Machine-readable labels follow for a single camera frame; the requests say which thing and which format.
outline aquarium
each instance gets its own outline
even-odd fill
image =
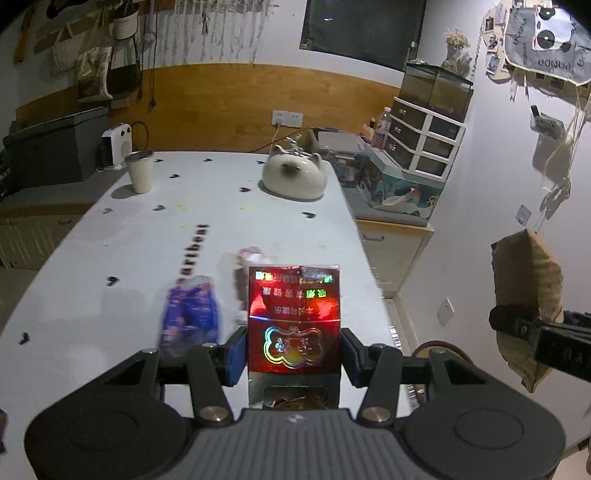
[[[463,122],[473,83],[434,65],[408,64],[399,98]]]

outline wooden cabinet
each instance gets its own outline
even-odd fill
[[[0,260],[7,268],[39,270],[81,215],[0,218]]]
[[[35,216],[9,218],[10,235],[24,257],[28,270],[39,270],[48,258],[47,249],[43,248],[41,226]]]
[[[7,268],[26,268],[21,248],[11,234],[8,219],[0,218],[0,260]]]
[[[40,218],[41,229],[48,246],[48,255],[59,247],[61,241],[74,228],[82,215],[48,215]]]
[[[386,296],[399,290],[433,235],[431,226],[357,220],[357,227],[369,265]]]

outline blue plastic bag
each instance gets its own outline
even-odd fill
[[[168,296],[160,348],[171,356],[182,356],[194,345],[217,343],[218,320],[210,278],[186,280]]]

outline window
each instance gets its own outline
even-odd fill
[[[404,70],[426,0],[308,0],[300,48]]]

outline power cord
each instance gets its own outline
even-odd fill
[[[156,12],[156,25],[155,25],[155,40],[154,40],[154,58],[152,60],[152,85],[150,88],[150,107],[156,106],[156,82],[155,82],[155,69],[156,69],[156,51],[158,47],[158,12]]]
[[[280,142],[281,140],[285,140],[287,137],[289,137],[289,136],[291,136],[291,135],[298,134],[298,133],[300,133],[300,132],[303,132],[303,131],[305,131],[305,130],[308,130],[309,128],[311,129],[311,127],[302,128],[302,129],[300,129],[300,130],[296,130],[295,132],[291,132],[290,134],[287,134],[287,135],[286,135],[286,136],[284,136],[284,137],[278,138],[277,140],[273,139],[273,140],[271,141],[271,143],[268,143],[267,145],[263,145],[262,147],[259,147],[259,148],[257,148],[256,150],[251,150],[251,151],[250,151],[250,152],[248,152],[248,153],[256,153],[256,152],[258,152],[259,150],[262,150],[263,148],[265,148],[265,147],[268,147],[269,145],[273,145],[273,143],[275,143],[275,142]]]
[[[144,127],[144,129],[146,130],[146,144],[145,147],[142,149],[138,149],[137,146],[134,144],[133,138],[134,136],[132,135],[132,148],[134,149],[134,151],[136,150],[147,150],[148,149],[148,145],[150,144],[150,129],[148,128],[148,125],[146,125],[144,122],[142,122],[141,120],[137,120],[135,122],[133,122],[130,127],[133,130],[134,129],[134,125],[142,125]]]
[[[281,124],[277,124],[277,129],[275,130],[275,135],[273,135],[273,140],[271,140],[271,146],[269,147],[269,155],[271,155],[271,150],[273,148],[273,143],[275,142],[275,139],[277,138],[277,134],[279,133],[279,129],[281,128]]]

